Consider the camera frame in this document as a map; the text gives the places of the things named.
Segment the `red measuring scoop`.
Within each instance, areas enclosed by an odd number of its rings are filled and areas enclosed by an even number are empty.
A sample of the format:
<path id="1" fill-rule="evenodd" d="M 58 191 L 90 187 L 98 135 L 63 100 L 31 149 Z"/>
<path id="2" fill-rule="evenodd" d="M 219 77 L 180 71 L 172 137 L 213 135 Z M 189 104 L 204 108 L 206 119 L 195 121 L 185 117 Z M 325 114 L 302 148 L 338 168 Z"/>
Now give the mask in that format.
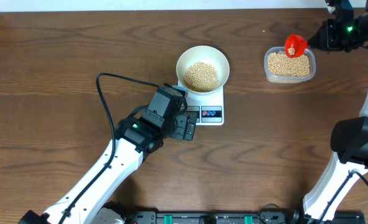
<path id="1" fill-rule="evenodd" d="M 302 36 L 291 34 L 286 39 L 284 48 L 287 57 L 296 58 L 302 56 L 309 45 Z"/>

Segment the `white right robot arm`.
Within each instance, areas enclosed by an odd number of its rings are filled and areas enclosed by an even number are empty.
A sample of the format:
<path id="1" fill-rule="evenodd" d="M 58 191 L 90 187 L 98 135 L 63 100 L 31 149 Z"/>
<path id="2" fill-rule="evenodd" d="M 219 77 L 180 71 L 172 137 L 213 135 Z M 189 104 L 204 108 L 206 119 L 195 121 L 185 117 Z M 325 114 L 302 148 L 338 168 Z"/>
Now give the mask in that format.
<path id="1" fill-rule="evenodd" d="M 365 13 L 354 16 L 348 0 L 328 0 L 335 17 L 323 22 L 308 45 L 322 51 L 368 49 L 368 0 Z M 338 205 L 358 179 L 368 173 L 368 92 L 359 116 L 338 122 L 331 134 L 331 158 L 313 189 L 302 199 L 292 223 L 332 223 Z"/>

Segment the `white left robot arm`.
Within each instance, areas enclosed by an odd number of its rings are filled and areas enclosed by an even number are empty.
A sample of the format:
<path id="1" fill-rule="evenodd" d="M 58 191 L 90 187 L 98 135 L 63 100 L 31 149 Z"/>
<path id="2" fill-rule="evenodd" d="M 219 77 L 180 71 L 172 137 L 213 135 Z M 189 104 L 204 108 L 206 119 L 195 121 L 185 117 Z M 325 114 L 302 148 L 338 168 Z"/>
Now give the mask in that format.
<path id="1" fill-rule="evenodd" d="M 196 116 L 187 112 L 186 90 L 159 86 L 149 105 L 134 109 L 112 127 L 103 155 L 78 183 L 42 214 L 29 210 L 20 223 L 91 223 L 118 186 L 166 138 L 190 141 Z"/>

